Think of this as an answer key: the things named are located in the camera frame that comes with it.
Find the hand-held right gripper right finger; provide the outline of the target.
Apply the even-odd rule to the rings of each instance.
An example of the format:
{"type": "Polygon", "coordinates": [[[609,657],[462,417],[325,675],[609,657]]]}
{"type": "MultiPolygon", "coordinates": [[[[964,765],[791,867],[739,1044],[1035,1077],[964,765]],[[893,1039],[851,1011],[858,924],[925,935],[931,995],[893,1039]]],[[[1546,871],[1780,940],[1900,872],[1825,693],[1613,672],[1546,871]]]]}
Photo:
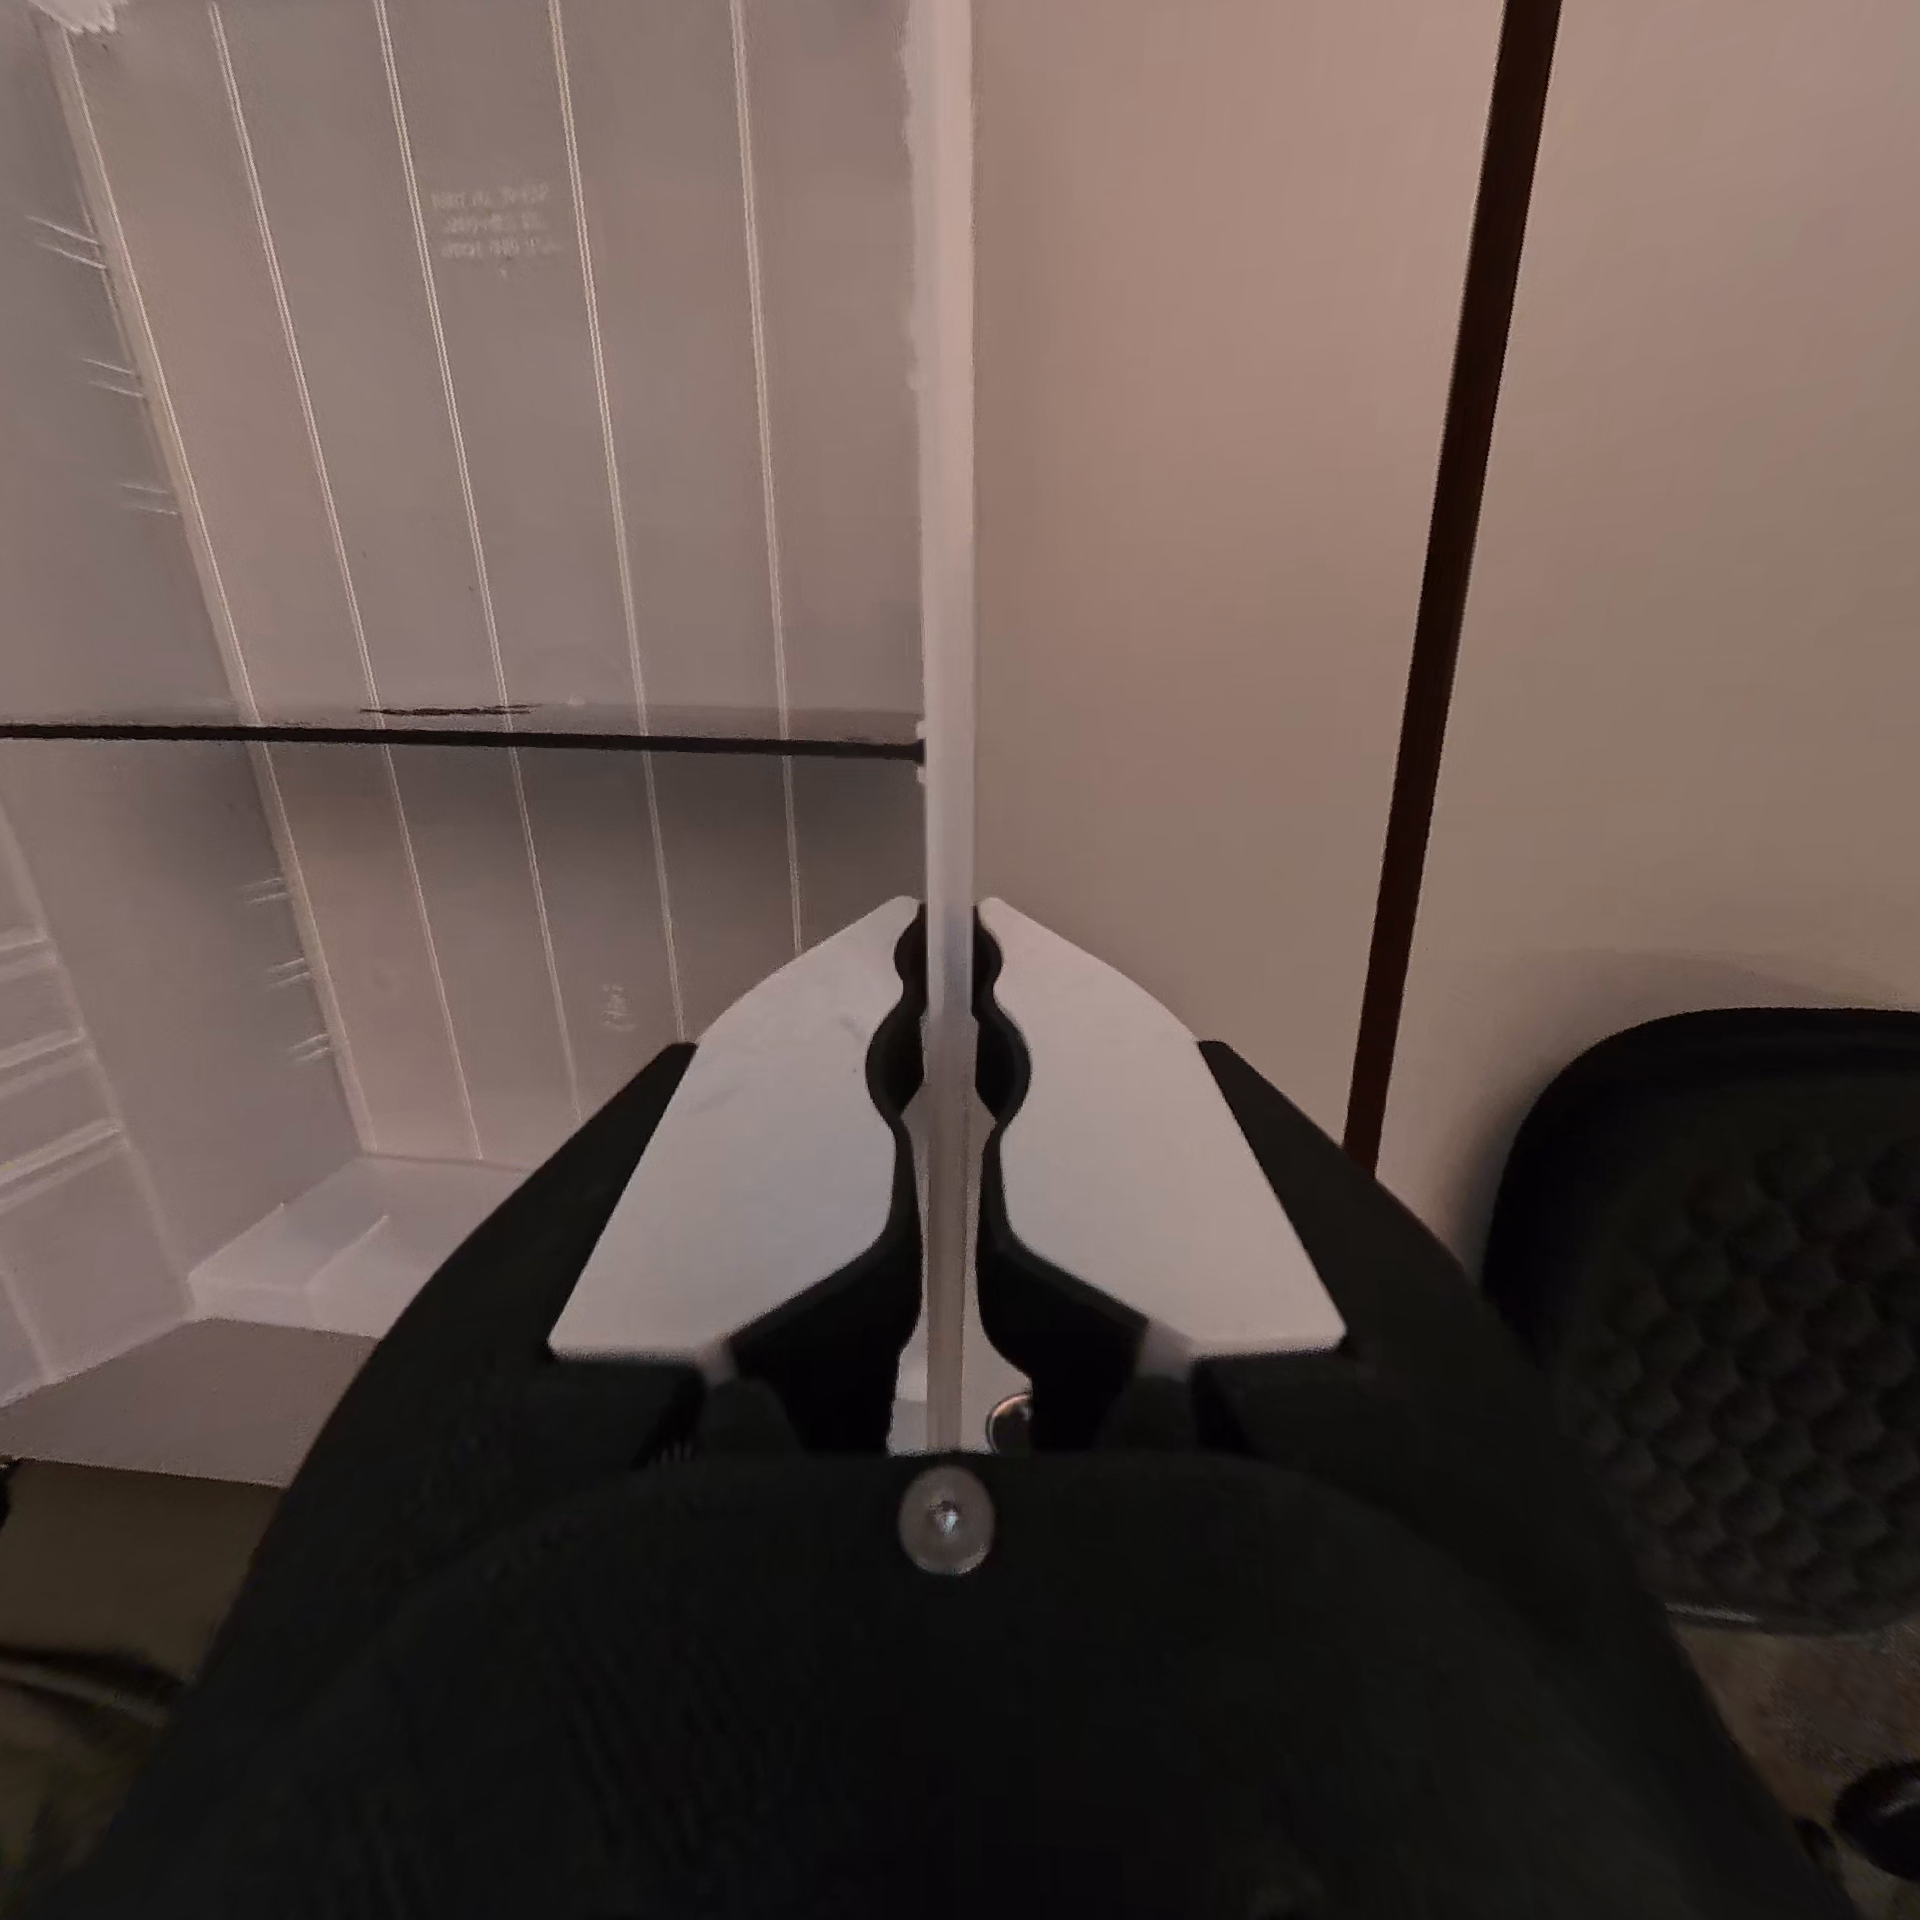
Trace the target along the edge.
{"type": "Polygon", "coordinates": [[[1349,1325],[1203,1043],[1002,899],[975,913],[982,1332],[1027,1381],[1027,1447],[1091,1447],[1137,1381],[1323,1359],[1349,1325]]]}

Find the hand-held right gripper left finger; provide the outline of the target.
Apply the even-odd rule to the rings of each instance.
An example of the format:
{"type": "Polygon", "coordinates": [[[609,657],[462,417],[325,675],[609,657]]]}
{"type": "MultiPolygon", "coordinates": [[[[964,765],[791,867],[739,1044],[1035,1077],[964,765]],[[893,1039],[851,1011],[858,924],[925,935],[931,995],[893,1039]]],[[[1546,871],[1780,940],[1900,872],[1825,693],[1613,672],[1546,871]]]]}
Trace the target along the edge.
{"type": "Polygon", "coordinates": [[[922,1318],[920,1093],[922,905],[894,896],[695,1044],[549,1352],[758,1383],[805,1448],[887,1452],[922,1318]]]}

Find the clear plastic bin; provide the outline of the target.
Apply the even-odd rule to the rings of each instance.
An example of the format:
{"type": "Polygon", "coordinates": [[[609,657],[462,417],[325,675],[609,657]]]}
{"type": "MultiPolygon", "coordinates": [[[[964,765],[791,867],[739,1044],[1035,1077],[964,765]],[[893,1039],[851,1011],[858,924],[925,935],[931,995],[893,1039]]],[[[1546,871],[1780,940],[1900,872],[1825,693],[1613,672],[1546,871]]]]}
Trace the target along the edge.
{"type": "Polygon", "coordinates": [[[977,5],[4,5],[4,1463],[284,1484],[661,1051],[927,936],[977,5]]]}

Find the black oval case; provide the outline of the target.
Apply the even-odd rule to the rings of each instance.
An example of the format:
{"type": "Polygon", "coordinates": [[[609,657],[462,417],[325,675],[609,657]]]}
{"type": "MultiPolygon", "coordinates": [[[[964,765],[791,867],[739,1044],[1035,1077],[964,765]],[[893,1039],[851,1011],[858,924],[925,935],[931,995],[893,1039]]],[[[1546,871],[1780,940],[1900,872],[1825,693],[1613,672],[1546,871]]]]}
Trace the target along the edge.
{"type": "Polygon", "coordinates": [[[1628,1026],[1527,1113],[1481,1282],[1673,1612],[1918,1605],[1918,1017],[1628,1026]]]}

